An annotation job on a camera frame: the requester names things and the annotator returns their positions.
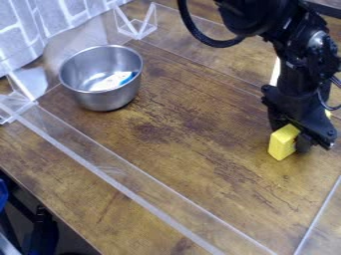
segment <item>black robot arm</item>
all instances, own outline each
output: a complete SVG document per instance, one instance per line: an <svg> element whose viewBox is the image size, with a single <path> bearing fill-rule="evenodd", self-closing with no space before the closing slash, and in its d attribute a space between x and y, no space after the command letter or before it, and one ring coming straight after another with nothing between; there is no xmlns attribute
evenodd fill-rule
<svg viewBox="0 0 341 255"><path fill-rule="evenodd" d="M222 48L219 43L213 45L218 41L205 38L196 30L185 9L185 0L176 2L189 32L208 46ZM341 108L326 105L331 83L341 85L334 77L341 60L324 20L300 0L213 2L223 24L236 36L223 46L234 46L246 37L256 35L272 44L280 60L276 87L262 87L262 102L267 106L271 128L276 130L292 124L300 130L298 151L307 151L315 144L329 149L337 138L337 130L324 110Z"/></svg>

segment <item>dark floor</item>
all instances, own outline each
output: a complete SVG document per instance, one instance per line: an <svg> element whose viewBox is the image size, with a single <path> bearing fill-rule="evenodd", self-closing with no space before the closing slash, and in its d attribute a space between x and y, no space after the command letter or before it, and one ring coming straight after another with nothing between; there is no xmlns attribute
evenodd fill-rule
<svg viewBox="0 0 341 255"><path fill-rule="evenodd" d="M25 204L25 206L30 209L30 211L34 212L36 207L40 204L37 199L22 189L16 189L14 195L20 199L20 201ZM25 236L29 233L32 233L33 225L9 203L6 203L5 211L9 217L9 221L13 225L17 240L22 245ZM60 235L57 251L54 254L62 253L77 253L84 255L98 254L98 252L90 247L90 245L81 239L81 237L73 232L73 230L56 217L53 217L53 220L57 222Z"/></svg>

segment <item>white cloth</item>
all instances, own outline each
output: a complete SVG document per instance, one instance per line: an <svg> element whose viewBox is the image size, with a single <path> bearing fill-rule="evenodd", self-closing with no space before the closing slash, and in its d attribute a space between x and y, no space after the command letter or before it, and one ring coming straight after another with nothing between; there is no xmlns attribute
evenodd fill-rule
<svg viewBox="0 0 341 255"><path fill-rule="evenodd" d="M129 0L0 0L0 77L32 62L48 39Z"/></svg>

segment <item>wooden tabletop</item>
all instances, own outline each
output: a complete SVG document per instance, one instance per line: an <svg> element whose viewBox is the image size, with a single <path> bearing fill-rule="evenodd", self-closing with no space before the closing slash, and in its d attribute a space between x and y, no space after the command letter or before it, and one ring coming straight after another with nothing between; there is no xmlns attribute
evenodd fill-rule
<svg viewBox="0 0 341 255"><path fill-rule="evenodd" d="M197 2L192 12L218 20ZM329 22L341 42L341 22ZM139 96L123 109L85 111L60 86L40 106L274 252L291 254L339 176L339 141L331 151L314 147L280 162L268 156L266 108L258 87L240 80L264 80L270 70L244 68L271 60L260 51L238 46L247 53L234 67L238 79L145 42L128 46L145 69ZM339 129L341 120L333 123ZM8 175L103 254L205 254L18 123L0 128L0 149Z"/></svg>

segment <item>metal bowl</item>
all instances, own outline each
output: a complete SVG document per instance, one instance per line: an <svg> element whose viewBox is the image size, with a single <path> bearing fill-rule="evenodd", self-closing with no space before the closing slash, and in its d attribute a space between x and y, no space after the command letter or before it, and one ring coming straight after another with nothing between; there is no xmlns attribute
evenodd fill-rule
<svg viewBox="0 0 341 255"><path fill-rule="evenodd" d="M96 46L64 62L58 79L82 108L105 112L133 99L141 70L143 58L133 49L117 45Z"/></svg>

